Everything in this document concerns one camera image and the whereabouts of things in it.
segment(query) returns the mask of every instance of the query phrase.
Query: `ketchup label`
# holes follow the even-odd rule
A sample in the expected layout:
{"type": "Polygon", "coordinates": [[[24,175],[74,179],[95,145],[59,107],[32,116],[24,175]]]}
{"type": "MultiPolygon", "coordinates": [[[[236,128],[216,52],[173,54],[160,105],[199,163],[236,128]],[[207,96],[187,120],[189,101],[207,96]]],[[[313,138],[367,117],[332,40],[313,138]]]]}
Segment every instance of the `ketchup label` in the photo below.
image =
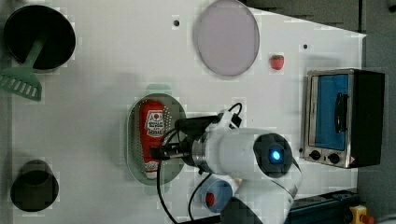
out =
{"type": "Polygon", "coordinates": [[[162,137],[164,130],[163,112],[161,110],[149,110],[145,127],[148,131],[147,135],[151,137],[162,137]]]}

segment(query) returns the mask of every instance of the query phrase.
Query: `green spatula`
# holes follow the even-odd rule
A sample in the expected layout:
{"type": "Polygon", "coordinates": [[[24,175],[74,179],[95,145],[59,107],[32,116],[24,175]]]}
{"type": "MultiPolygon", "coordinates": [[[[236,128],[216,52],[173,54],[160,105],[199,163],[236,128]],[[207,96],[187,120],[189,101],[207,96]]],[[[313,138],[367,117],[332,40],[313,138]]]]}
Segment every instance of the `green spatula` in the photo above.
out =
{"type": "Polygon", "coordinates": [[[41,100],[41,84],[35,76],[33,65],[44,47],[47,35],[41,34],[33,43],[26,61],[20,67],[8,68],[0,72],[0,89],[30,100],[41,100]]]}

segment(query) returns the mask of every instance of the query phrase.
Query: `black pot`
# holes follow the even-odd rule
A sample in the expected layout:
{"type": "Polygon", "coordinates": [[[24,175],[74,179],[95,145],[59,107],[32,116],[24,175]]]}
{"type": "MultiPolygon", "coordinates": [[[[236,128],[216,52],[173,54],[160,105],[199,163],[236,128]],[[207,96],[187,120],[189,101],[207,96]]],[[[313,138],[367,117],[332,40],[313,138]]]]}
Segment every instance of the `black pot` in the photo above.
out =
{"type": "Polygon", "coordinates": [[[66,63],[76,46],[72,25],[60,12],[44,6],[22,7],[8,18],[5,42],[19,63],[24,63],[36,37],[47,30],[47,41],[37,57],[34,69],[51,70],[66,63]]]}
{"type": "Polygon", "coordinates": [[[25,212],[38,212],[49,207],[58,196],[59,184],[44,161],[24,164],[11,187],[11,201],[25,212]]]}

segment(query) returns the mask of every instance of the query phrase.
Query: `spatula head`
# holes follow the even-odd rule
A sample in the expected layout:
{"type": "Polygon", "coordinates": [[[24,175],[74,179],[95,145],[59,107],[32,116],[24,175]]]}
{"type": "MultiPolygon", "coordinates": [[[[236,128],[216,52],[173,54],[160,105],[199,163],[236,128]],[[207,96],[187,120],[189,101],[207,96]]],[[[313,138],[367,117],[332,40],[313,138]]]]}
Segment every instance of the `spatula head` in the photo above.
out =
{"type": "Polygon", "coordinates": [[[30,100],[41,100],[41,84],[35,77],[32,68],[18,67],[2,71],[0,74],[0,89],[30,100]]]}

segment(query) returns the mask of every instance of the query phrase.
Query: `oven door handle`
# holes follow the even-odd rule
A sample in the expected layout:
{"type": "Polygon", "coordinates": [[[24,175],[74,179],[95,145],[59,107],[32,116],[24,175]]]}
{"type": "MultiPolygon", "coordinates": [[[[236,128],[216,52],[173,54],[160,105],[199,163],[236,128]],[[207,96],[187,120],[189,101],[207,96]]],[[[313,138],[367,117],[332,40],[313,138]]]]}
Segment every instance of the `oven door handle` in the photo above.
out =
{"type": "Polygon", "coordinates": [[[340,133],[347,130],[347,94],[337,93],[335,101],[334,124],[335,132],[340,133]]]}

